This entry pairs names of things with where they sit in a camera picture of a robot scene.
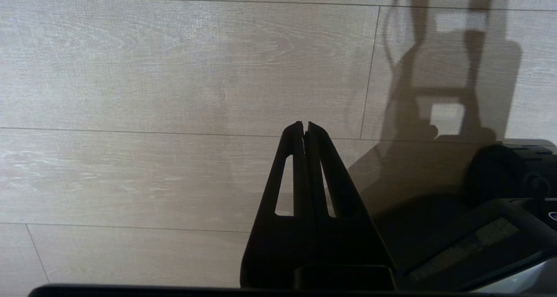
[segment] wood-look tile floor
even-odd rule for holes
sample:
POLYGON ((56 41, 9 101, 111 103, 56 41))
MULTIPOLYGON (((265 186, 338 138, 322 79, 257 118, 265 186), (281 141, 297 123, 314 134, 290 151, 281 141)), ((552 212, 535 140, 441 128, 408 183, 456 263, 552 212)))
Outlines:
MULTIPOLYGON (((0 296, 237 287, 278 138, 371 214, 557 141, 555 0, 0 0, 0 296)), ((277 213, 292 208, 287 166, 277 213)))

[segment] mesh grille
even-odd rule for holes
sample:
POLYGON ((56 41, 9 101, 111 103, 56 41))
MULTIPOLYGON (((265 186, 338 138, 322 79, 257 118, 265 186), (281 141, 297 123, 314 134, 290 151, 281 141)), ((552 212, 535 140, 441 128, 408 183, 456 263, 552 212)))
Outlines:
POLYGON ((507 221, 507 219, 503 217, 498 218, 480 227, 473 234, 457 241, 451 247, 443 250, 441 253, 410 272, 410 280, 417 282, 431 277, 467 259, 478 251, 507 239, 517 232, 519 232, 519 229, 507 221))

